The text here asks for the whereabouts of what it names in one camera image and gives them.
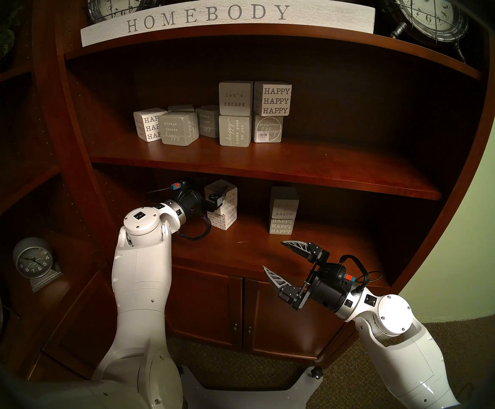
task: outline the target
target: small table clock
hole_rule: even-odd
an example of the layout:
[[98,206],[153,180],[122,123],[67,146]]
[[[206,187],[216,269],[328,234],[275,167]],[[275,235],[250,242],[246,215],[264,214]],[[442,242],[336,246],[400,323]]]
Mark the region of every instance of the small table clock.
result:
[[53,260],[51,246],[39,237],[27,237],[17,243],[13,262],[20,275],[30,280],[34,293],[63,274]]

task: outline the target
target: decorative block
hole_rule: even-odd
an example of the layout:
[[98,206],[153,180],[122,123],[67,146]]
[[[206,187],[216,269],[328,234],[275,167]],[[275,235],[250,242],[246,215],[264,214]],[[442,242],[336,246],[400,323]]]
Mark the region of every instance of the decorative block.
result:
[[222,116],[250,116],[253,107],[253,82],[219,83],[219,113]]
[[195,108],[191,104],[187,105],[170,105],[168,111],[195,111]]
[[206,105],[196,109],[199,133],[207,137],[219,137],[219,106]]
[[260,116],[288,116],[291,89],[283,82],[255,82],[253,110]]
[[187,146],[199,138],[196,113],[172,111],[159,117],[162,141],[166,145]]
[[236,207],[231,208],[223,215],[208,211],[208,219],[212,223],[212,226],[221,230],[227,230],[236,221]]
[[257,116],[253,122],[253,142],[281,142],[283,126],[282,116]]
[[214,213],[218,215],[223,215],[231,208],[236,208],[238,205],[238,188],[232,183],[228,183],[227,180],[217,180],[204,187],[206,199],[208,199],[212,193],[223,194],[223,204],[214,211]]
[[285,220],[271,218],[269,222],[268,232],[271,235],[291,235],[293,234],[293,224],[295,220]]
[[219,143],[247,147],[251,142],[251,116],[219,116]]
[[166,113],[167,111],[162,108],[151,108],[150,110],[134,112],[134,122],[136,123],[136,131],[140,139],[146,142],[153,142],[160,139],[159,116]]
[[271,218],[294,220],[299,207],[299,196],[295,188],[272,186],[270,193]]

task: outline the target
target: brown carpet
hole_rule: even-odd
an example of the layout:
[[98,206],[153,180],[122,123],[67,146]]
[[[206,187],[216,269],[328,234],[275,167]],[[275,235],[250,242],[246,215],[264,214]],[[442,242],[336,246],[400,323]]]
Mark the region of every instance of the brown carpet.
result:
[[[470,321],[427,323],[444,355],[450,387],[467,402],[495,367],[495,315]],[[288,388],[304,370],[300,365],[220,349],[193,341],[169,339],[178,365],[187,366],[206,388]],[[402,408],[384,387],[358,340],[324,371],[323,382],[307,409]]]

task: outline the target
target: white wooden sign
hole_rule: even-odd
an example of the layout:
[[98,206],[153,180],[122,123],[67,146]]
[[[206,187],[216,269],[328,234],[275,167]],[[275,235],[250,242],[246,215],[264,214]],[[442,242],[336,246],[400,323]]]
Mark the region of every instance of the white wooden sign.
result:
[[83,46],[174,29],[235,23],[305,24],[374,32],[374,8],[330,0],[201,0],[155,7],[81,29]]

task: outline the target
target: metal base plate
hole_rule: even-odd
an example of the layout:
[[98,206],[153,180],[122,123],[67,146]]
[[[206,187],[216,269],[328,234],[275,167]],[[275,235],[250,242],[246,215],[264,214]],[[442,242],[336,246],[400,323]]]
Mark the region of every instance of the metal base plate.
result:
[[64,273],[60,270],[60,266],[58,262],[53,264],[53,267],[49,270],[47,274],[43,277],[30,279],[30,285],[32,286],[32,292],[36,293],[39,289],[46,286],[50,282],[56,280]]
[[186,366],[182,366],[183,397],[189,409],[293,409],[306,408],[306,402],[321,384],[322,379],[312,378],[307,368],[289,390],[269,392],[235,392],[208,390],[196,381]]

